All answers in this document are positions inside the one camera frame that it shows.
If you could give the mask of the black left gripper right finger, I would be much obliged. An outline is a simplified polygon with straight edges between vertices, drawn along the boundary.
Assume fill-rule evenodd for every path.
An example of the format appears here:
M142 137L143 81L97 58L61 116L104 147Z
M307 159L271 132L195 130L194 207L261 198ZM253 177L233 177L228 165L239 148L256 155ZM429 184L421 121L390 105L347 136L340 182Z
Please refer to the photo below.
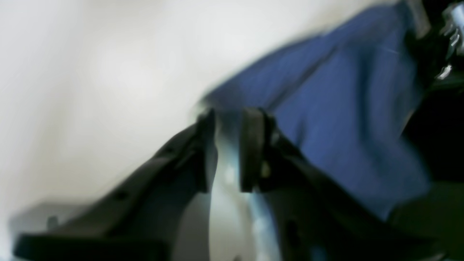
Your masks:
M239 187L262 198L284 261L442 261L434 239L383 223L311 165L260 109L241 114Z

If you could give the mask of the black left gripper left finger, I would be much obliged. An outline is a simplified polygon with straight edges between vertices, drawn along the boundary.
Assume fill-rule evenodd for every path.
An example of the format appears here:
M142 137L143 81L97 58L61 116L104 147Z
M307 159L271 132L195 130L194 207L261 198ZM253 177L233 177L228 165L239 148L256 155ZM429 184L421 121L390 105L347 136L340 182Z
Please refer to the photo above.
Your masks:
M82 214L47 232L22 233L28 261L209 261L215 113L176 134Z

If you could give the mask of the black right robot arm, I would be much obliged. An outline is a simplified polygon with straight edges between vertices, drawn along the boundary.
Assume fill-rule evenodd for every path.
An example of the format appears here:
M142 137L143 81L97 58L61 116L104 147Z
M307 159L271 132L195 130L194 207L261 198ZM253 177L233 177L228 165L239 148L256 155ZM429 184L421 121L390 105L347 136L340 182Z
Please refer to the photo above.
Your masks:
M408 0L414 33L405 43L424 91L406 135L435 181L463 182L463 1Z

